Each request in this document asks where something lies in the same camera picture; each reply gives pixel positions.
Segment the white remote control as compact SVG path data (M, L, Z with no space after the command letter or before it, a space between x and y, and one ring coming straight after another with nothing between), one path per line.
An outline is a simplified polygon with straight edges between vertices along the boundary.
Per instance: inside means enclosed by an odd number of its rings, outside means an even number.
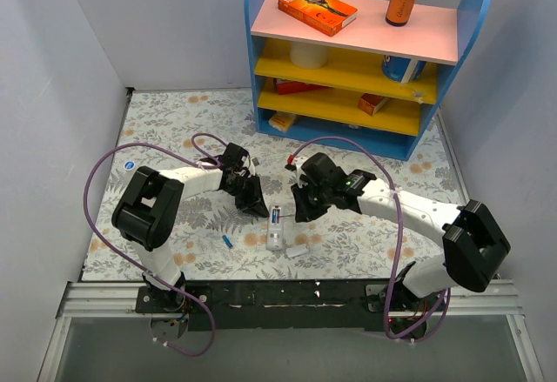
M280 218L278 224L273 224L271 222L271 210L274 207L279 207L280 214L282 214L282 208L279 205L271 205L269 207L269 218L265 243L265 247L269 251L279 251L283 248L284 244L284 220Z

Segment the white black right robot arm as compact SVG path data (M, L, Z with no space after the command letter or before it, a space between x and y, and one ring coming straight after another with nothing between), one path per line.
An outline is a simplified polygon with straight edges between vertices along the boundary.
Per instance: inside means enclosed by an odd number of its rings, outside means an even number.
M296 222L312 222L334 206L402 223L442 247L440 255L405 266L393 288L379 293L383 305L410 311L435 292L455 286L483 292L511 250L492 213L481 202L456 205L407 191L395 192L371 172L344 172L322 152L289 157L286 167L296 174L297 182L291 188Z

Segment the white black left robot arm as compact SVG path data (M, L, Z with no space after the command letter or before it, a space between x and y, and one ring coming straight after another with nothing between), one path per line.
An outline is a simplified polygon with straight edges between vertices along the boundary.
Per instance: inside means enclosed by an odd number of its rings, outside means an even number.
M248 150L229 143L214 160L206 157L199 167L156 171L139 167L112 214L112 225L131 242L152 300L166 312L176 312L185 301L185 276L179 269L169 239L182 198L210 191L234 197L239 211L267 218L260 177ZM166 283L160 284L161 278Z

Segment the yellow red packet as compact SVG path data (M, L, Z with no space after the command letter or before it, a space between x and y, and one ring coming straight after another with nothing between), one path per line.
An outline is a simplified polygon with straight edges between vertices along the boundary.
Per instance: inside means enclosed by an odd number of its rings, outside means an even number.
M277 111L268 121L268 124L276 131L287 133L296 123L299 116L296 114Z

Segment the floral patterned table mat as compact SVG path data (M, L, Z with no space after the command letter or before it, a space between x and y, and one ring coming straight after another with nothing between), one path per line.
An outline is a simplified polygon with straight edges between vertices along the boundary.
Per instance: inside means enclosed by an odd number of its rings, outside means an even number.
M181 158L198 159L202 151L221 153L228 142L246 148L259 161L267 204L294 214L293 175L285 168L292 151L303 156L327 154L345 171L362 169L392 179L403 191L444 203L464 204L467 192L455 168L443 124L435 118L407 161L376 157L256 131L248 89L140 92L126 90L117 136L117 154L94 178L104 186L100 203L91 205L98 234L91 238L80 278L83 281L138 281L137 256L111 225L112 212L136 168L175 168ZM309 252L288 258L265 247L267 223L235 208L231 196L207 192L179 207L171 234L178 267L189 279L386 278L393 265L406 265L440 253L416 231L398 233L395 224L351 211L331 209L322 218L298 224L285 218L285 246L306 245ZM232 242L229 249L222 236Z

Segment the red box on shelf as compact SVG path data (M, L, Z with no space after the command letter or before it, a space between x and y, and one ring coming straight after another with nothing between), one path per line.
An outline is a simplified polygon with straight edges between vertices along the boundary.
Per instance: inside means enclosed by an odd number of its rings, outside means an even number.
M300 81L292 81L282 78L274 78L273 85L279 95L290 95L307 91L327 89L327 86L319 84L308 84Z

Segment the orange box on shelf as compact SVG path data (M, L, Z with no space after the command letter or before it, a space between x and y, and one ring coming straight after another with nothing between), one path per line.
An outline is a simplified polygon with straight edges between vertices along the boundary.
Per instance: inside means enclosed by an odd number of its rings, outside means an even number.
M358 108L373 117L390 100L389 97L366 93L359 98Z

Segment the clear bottle blue cap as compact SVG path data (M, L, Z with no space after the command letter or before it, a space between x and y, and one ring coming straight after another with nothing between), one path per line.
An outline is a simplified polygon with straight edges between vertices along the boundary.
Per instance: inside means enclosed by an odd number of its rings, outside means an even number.
M124 163L124 170L126 172L134 172L136 168L136 163L134 161L127 161Z

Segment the blue wooden shelf unit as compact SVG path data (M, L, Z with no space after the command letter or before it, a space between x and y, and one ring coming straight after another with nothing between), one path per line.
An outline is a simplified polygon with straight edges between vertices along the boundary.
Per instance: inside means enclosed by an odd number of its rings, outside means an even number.
M271 116L291 113L299 118L286 138L324 137L339 148L362 145L381 157L407 160L473 48L491 0L460 0L454 9L416 5L402 27L386 22L384 0L347 2L358 9L356 20L329 37L281 11L278 0L244 0L256 130L274 134ZM327 64L315 70L295 66L291 42L327 46ZM419 80L400 84L383 74L384 55L426 66ZM279 95L274 78L327 89ZM366 93L391 100L372 117L358 108Z

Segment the blue white can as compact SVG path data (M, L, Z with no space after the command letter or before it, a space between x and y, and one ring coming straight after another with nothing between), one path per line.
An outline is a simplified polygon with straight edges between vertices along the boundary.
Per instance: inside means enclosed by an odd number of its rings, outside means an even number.
M426 61L419 59L384 55L381 69L388 79L400 84L408 84L419 80L425 66Z

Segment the orange razor box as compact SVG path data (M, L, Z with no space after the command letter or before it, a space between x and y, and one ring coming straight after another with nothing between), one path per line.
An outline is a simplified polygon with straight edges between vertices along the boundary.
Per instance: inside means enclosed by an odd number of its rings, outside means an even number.
M341 0L278 0L278 8L329 37L338 34L358 14L357 8Z

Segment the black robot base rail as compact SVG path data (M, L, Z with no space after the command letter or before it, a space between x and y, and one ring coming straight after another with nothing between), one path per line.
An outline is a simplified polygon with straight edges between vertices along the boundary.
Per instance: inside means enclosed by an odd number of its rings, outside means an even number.
M219 330L383 330L387 280L193 280L185 291L211 311Z

